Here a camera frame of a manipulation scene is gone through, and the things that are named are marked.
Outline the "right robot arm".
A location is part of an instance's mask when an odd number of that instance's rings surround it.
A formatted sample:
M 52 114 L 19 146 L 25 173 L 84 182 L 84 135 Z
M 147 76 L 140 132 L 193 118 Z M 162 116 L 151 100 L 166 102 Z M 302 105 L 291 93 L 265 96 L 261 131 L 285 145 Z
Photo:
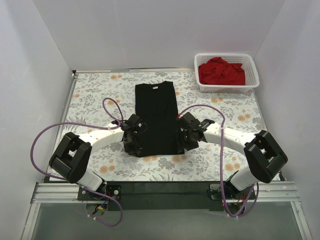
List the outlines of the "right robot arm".
M 270 183 L 288 162 L 288 157 L 277 141 L 266 130 L 245 133 L 223 128 L 213 120 L 199 121 L 187 112 L 177 118 L 180 129 L 180 148 L 193 150 L 199 142 L 220 144 L 246 157 L 248 167 L 233 173 L 223 187 L 227 198 L 237 199 L 257 182 Z

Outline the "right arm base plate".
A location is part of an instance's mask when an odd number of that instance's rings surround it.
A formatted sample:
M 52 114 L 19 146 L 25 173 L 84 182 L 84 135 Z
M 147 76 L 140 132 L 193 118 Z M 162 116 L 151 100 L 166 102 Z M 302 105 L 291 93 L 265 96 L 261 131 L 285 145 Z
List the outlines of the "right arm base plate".
M 224 187 L 225 198 L 227 200 L 244 201 L 250 192 L 251 187 L 247 187 L 242 191 L 233 190 L 230 187 Z M 211 200 L 222 200 L 222 191 L 220 183 L 212 183 L 206 191 L 207 196 Z

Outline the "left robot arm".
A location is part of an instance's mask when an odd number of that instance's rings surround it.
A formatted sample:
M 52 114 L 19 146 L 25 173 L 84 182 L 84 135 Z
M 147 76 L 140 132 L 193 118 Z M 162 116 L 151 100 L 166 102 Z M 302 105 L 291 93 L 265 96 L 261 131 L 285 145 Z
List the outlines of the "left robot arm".
M 92 153 L 108 145 L 122 142 L 129 154 L 139 153 L 142 147 L 138 135 L 142 132 L 142 119 L 132 114 L 128 120 L 109 123 L 102 129 L 76 135 L 66 133 L 49 160 L 49 166 L 67 182 L 89 189 L 95 200 L 106 196 L 105 180 L 88 169 Z

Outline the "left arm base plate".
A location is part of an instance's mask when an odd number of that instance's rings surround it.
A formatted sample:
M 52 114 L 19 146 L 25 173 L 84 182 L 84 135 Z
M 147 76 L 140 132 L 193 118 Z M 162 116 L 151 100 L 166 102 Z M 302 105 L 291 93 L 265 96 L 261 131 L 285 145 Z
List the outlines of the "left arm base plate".
M 121 194 L 122 194 L 122 186 L 102 184 L 95 191 L 103 195 L 108 195 L 109 197 L 114 198 L 116 200 L 120 200 Z M 106 200 L 106 198 L 96 193 L 92 193 L 82 187 L 79 187 L 77 200 L 78 201 L 102 201 L 102 200 Z

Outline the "black t-shirt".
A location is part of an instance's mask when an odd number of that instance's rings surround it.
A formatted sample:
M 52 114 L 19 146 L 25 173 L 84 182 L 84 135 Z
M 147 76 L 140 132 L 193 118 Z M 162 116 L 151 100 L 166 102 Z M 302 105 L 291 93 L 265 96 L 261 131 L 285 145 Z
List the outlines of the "black t-shirt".
M 146 127 L 138 136 L 142 147 L 137 154 L 139 158 L 185 153 L 178 146 L 178 107 L 174 84 L 171 81 L 137 84 L 135 114 L 142 119 Z

